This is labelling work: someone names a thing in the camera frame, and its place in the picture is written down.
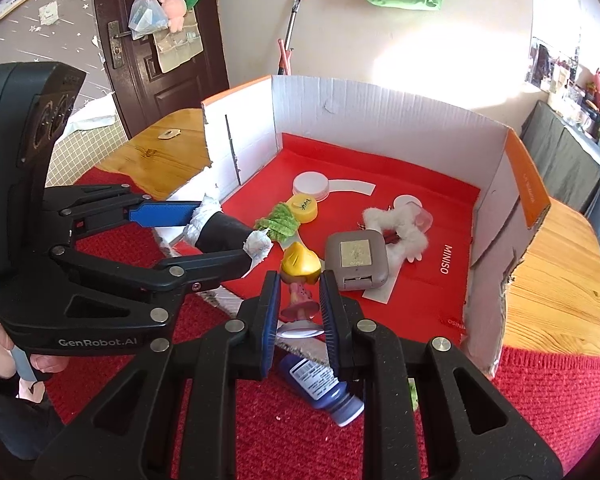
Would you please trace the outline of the person's left hand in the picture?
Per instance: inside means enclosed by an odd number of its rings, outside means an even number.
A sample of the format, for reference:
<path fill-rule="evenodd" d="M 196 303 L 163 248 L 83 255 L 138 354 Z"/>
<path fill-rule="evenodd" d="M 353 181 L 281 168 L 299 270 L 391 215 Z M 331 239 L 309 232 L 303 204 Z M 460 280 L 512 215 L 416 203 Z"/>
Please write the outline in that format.
<path fill-rule="evenodd" d="M 40 404 L 45 394 L 45 386 L 37 380 L 23 378 L 17 370 L 17 361 L 12 354 L 15 344 L 0 323 L 0 378 L 9 379 L 19 376 L 18 398 Z M 30 367 L 41 374 L 57 374 L 65 370 L 69 364 L 68 356 L 29 356 Z"/>

